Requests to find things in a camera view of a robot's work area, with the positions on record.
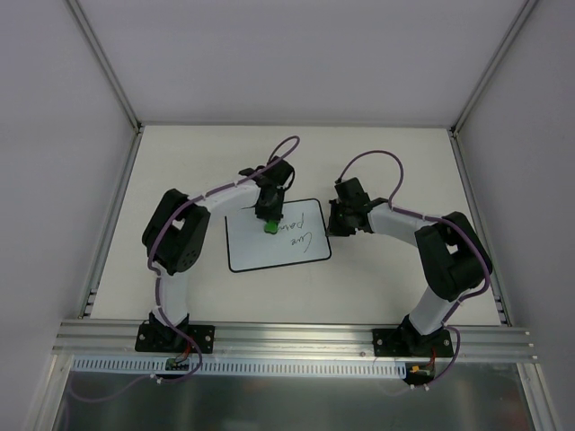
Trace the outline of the green whiteboard eraser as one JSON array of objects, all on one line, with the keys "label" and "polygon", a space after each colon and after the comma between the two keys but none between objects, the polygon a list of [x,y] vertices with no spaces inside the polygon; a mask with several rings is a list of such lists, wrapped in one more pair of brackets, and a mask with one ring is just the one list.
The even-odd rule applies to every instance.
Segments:
[{"label": "green whiteboard eraser", "polygon": [[267,220],[264,224],[264,232],[267,234],[277,234],[279,231],[279,220]]}]

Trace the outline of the white whiteboard with black frame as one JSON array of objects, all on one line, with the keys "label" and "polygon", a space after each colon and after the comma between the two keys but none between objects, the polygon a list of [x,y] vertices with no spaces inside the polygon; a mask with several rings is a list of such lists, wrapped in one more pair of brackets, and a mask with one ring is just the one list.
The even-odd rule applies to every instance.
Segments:
[{"label": "white whiteboard with black frame", "polygon": [[252,208],[226,219],[228,267],[234,273],[328,260],[332,248],[316,198],[288,201],[276,233],[266,233]]}]

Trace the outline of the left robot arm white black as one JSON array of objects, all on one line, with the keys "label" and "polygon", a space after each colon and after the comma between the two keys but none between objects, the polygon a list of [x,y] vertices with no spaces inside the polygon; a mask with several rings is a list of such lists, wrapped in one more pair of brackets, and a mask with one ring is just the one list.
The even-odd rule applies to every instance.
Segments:
[{"label": "left robot arm white black", "polygon": [[208,228],[215,221],[252,208],[264,223],[278,223],[287,180],[258,177],[238,180],[195,198],[177,189],[166,191],[144,233],[148,267],[157,275],[152,317],[160,325],[155,339],[168,351],[184,346],[189,319],[187,301],[188,271],[202,251]]}]

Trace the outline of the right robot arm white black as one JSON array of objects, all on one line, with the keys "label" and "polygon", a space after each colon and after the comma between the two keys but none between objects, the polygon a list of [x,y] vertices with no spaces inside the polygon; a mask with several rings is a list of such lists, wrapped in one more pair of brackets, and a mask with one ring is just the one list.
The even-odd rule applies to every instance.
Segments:
[{"label": "right robot arm white black", "polygon": [[455,310],[491,287],[491,258],[464,214],[423,215],[383,198],[336,198],[330,206],[331,236],[380,234],[417,248],[427,287],[390,338],[410,355],[429,350]]}]

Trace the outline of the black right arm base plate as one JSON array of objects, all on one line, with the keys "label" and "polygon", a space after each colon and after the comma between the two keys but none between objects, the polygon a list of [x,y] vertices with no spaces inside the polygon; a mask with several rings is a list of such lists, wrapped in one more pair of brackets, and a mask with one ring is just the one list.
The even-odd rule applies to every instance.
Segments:
[{"label": "black right arm base plate", "polygon": [[376,357],[431,357],[450,358],[455,351],[448,330],[436,330],[421,336],[417,331],[372,329],[372,343]]}]

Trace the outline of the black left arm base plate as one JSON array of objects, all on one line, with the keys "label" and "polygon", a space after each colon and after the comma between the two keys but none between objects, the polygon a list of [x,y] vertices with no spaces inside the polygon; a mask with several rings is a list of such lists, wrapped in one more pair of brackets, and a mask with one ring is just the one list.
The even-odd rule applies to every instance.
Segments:
[{"label": "black left arm base plate", "polygon": [[[215,326],[184,321],[177,328],[196,342],[202,354],[213,353]],[[144,353],[183,353],[187,346],[185,338],[162,323],[149,319],[139,325],[134,349]]]}]

